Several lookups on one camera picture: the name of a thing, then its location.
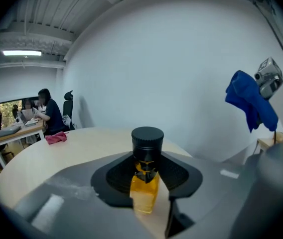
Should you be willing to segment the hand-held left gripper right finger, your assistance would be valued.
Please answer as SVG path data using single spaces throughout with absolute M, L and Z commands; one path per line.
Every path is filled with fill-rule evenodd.
M 208 214 L 235 184 L 243 166 L 166 151 L 161 154 L 158 171 L 168 189 L 165 237 L 171 238 Z

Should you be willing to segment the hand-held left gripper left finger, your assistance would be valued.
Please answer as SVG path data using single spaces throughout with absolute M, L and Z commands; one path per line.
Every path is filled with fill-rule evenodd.
M 23 197 L 13 223 L 28 239 L 144 239 L 121 175 L 130 153 L 62 169 Z

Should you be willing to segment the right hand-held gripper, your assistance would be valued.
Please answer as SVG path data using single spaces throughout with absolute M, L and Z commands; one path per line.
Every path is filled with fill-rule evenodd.
M 283 84 L 283 74 L 272 57 L 262 62 L 254 75 L 261 96 L 269 100 Z

